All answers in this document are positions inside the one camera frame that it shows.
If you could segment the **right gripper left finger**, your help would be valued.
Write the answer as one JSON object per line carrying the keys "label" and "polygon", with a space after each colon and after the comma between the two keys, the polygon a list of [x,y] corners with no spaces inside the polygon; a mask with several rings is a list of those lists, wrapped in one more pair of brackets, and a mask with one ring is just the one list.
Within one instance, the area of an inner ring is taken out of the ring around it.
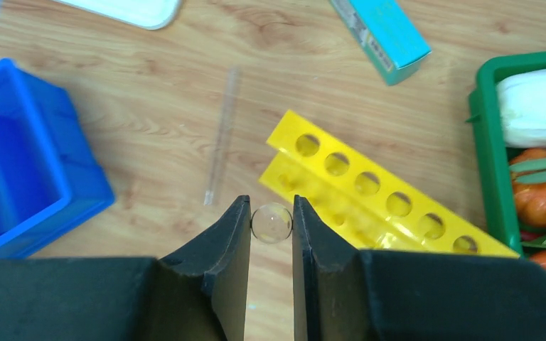
{"label": "right gripper left finger", "polygon": [[250,199],[169,255],[0,260],[0,340],[242,340]]}

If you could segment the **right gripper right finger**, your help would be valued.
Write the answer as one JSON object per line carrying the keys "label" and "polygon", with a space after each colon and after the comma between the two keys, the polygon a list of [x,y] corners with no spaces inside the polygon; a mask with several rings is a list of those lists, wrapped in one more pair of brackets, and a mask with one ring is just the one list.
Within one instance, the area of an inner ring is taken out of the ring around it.
{"label": "right gripper right finger", "polygon": [[521,258],[359,250],[294,198],[295,340],[546,340],[546,271]]}

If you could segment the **clear test tube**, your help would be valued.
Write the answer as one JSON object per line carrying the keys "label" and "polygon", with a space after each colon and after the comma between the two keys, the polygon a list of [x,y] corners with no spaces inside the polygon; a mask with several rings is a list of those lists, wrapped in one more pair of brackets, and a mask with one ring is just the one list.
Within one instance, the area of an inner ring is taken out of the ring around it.
{"label": "clear test tube", "polygon": [[251,216],[253,236],[265,244],[277,244],[290,237],[293,218],[288,209],[277,202],[257,208]]}

